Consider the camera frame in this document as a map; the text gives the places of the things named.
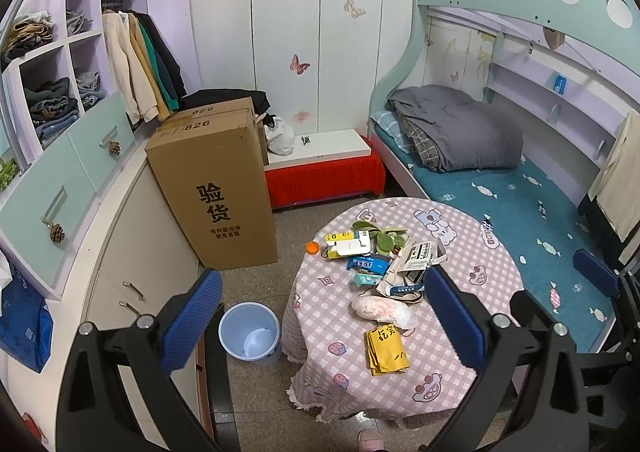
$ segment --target trash can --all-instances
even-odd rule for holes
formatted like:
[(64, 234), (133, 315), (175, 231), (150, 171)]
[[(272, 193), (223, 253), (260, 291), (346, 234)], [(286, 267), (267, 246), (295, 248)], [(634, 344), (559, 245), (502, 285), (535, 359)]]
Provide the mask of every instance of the trash can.
[(225, 351), (238, 360), (262, 366), (280, 358), (280, 322), (268, 307), (242, 302), (227, 311), (220, 321), (218, 336)]

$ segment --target tiled floor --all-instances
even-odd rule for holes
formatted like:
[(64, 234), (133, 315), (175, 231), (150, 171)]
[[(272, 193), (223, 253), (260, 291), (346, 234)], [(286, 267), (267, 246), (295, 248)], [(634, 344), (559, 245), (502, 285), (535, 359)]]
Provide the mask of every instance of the tiled floor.
[[(385, 195), (401, 195), (397, 190), (392, 182)], [(351, 198), (275, 213), (278, 262), (223, 272), (225, 307), (253, 300), (267, 305), (282, 320), (305, 243), (339, 213), (367, 199)], [(354, 452), (358, 431), (365, 428), (377, 429), (390, 452), (415, 452), (443, 425), (437, 423), (408, 430), (399, 428), (395, 422), (377, 421), (363, 415), (329, 424), (316, 422), (307, 413), (289, 406), (286, 389), (299, 366), (284, 356), (270, 367), (229, 356), (227, 367), (234, 410), (230, 418), (235, 419), (242, 452)], [(503, 421), (495, 421), (485, 440), (493, 441), (503, 425)]]

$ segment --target pinecone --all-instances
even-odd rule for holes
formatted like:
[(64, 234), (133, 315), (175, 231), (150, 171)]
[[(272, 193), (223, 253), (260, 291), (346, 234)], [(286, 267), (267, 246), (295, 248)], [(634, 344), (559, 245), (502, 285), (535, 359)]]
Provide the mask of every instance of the pinecone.
[(61, 225), (56, 223), (49, 228), (49, 239), (56, 244), (60, 244), (60, 242), (65, 240), (65, 231), (62, 229)]
[(120, 155), (120, 143), (119, 142), (109, 142), (109, 154), (112, 156)]

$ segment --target butterfly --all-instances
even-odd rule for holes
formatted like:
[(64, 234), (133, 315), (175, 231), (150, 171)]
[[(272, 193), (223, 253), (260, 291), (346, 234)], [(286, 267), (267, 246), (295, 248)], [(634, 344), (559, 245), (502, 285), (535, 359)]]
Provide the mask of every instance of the butterfly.
[(359, 16), (367, 13), (361, 8), (356, 8), (353, 0), (347, 0), (347, 2), (344, 4), (344, 11), (350, 13), (351, 18), (358, 18)]
[(289, 69), (301, 75), (307, 69), (309, 69), (309, 66), (311, 66), (311, 64), (301, 64), (300, 60), (298, 59), (298, 55), (293, 55), (293, 60), (291, 61)]

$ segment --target shoe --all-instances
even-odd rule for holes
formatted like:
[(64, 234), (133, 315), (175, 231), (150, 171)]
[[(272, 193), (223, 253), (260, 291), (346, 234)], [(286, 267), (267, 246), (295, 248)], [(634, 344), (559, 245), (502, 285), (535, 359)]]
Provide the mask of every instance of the shoe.
[(358, 432), (358, 452), (375, 452), (384, 449), (385, 443), (382, 441), (382, 436), (375, 430)]

